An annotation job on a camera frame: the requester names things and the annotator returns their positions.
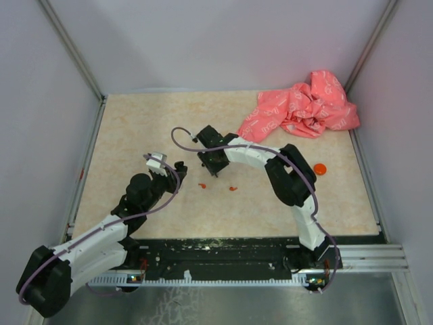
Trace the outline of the black charging case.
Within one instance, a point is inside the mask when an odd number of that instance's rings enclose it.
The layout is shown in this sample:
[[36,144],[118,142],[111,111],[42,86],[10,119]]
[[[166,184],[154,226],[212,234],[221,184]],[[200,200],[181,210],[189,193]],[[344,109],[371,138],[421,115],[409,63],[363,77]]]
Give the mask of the black charging case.
[[187,170],[187,166],[185,165],[185,163],[183,161],[177,161],[175,163],[175,170],[180,171],[180,172],[184,172]]

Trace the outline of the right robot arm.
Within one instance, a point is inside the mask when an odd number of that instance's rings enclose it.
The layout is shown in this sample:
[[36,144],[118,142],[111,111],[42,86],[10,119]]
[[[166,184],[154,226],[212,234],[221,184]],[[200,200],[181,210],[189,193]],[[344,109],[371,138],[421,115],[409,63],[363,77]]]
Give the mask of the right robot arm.
[[234,133],[223,136],[210,125],[192,140],[204,146],[205,151],[198,152],[198,158],[212,176],[216,177],[230,163],[264,171],[276,197],[292,210],[303,262],[316,268],[326,260],[330,240],[317,220],[317,177],[296,146],[264,147]]

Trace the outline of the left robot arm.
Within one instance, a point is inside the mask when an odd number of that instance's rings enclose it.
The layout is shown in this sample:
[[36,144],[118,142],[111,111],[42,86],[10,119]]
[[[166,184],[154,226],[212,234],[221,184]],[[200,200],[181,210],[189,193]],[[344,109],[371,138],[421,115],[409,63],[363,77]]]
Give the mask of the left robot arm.
[[146,165],[149,172],[132,176],[118,205],[96,226],[63,244],[41,245],[32,252],[16,287],[21,304],[50,318],[96,276],[139,264],[141,253],[131,234],[160,210],[157,203],[165,193],[177,194],[187,175],[182,161],[171,167],[150,158]]

